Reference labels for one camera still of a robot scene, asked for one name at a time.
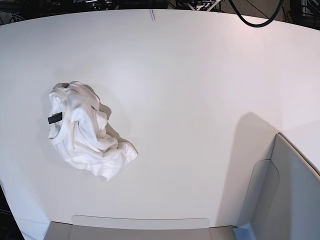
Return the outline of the white t-shirt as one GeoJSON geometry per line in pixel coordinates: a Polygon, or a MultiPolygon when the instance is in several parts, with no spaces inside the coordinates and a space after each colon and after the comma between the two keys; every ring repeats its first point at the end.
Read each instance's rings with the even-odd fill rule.
{"type": "Polygon", "coordinates": [[[48,139],[65,162],[106,180],[135,160],[138,152],[127,141],[107,133],[108,115],[87,85],[59,83],[49,93],[48,139]]]}

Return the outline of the grey cardboard box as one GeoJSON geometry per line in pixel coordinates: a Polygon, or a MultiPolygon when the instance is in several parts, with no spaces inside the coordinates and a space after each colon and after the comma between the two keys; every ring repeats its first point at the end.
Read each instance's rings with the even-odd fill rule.
{"type": "Polygon", "coordinates": [[[116,229],[51,222],[47,240],[317,240],[320,172],[282,133],[251,175],[235,226],[116,229]]]}

